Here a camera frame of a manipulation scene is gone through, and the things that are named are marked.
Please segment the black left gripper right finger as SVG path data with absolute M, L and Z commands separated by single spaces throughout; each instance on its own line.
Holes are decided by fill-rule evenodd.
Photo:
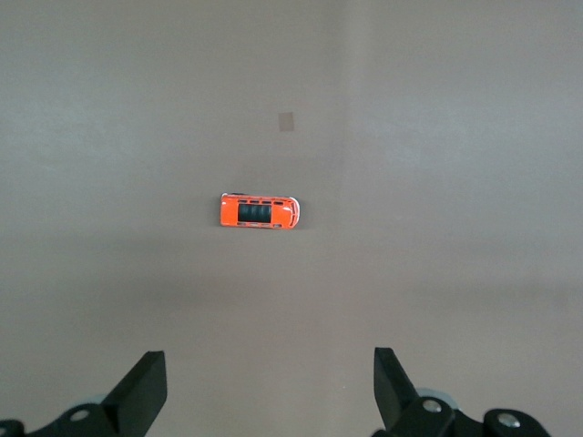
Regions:
M 534 417 L 517 410 L 492 409 L 481 422 L 433 396 L 422 396 L 391 348 L 376 348 L 374 398 L 384 427 L 376 436 L 548 436 Z

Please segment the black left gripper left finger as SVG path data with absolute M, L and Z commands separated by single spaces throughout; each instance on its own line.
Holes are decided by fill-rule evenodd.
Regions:
M 164 351 L 148 351 L 99 403 L 83 403 L 48 425 L 27 432 L 18 420 L 2 420 L 1 434 L 19 436 L 144 436 L 167 400 Z

